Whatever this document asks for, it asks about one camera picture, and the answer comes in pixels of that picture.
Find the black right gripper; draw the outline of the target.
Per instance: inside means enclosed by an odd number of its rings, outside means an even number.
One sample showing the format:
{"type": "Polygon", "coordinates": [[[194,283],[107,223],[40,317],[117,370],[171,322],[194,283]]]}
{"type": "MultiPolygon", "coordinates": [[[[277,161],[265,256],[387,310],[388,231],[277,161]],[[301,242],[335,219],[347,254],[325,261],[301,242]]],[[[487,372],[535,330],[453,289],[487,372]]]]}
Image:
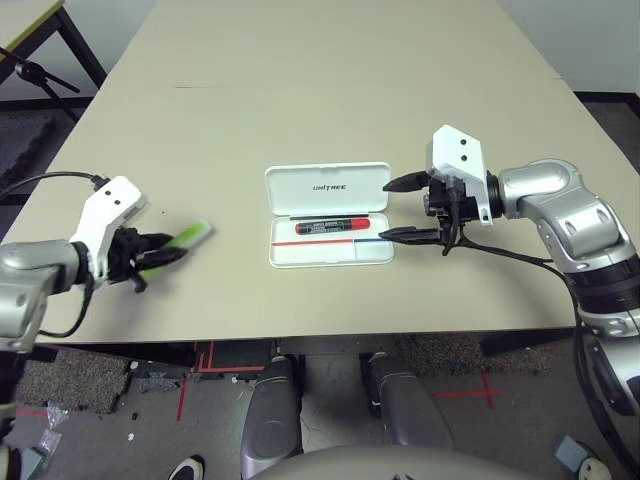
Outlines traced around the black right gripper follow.
{"type": "Polygon", "coordinates": [[[396,227],[380,232],[381,239],[404,245],[442,245],[443,241],[457,241],[464,225],[478,219],[476,199],[466,194],[466,184],[456,177],[429,181],[426,171],[418,171],[390,180],[383,190],[407,193],[426,187],[426,214],[438,220],[442,234],[437,228],[396,227]]]}

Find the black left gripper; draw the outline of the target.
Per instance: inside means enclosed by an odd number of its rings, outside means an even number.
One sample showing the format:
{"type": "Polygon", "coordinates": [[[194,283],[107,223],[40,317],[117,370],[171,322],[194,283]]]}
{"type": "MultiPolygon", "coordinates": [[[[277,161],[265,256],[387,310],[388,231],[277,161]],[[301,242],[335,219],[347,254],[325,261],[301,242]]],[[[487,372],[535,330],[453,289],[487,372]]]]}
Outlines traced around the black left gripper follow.
{"type": "Polygon", "coordinates": [[[143,293],[148,283],[140,274],[142,268],[163,267],[188,253],[183,248],[163,248],[172,239],[165,233],[139,234],[135,228],[117,229],[107,256],[107,281],[110,284],[131,281],[134,292],[143,293]]]}

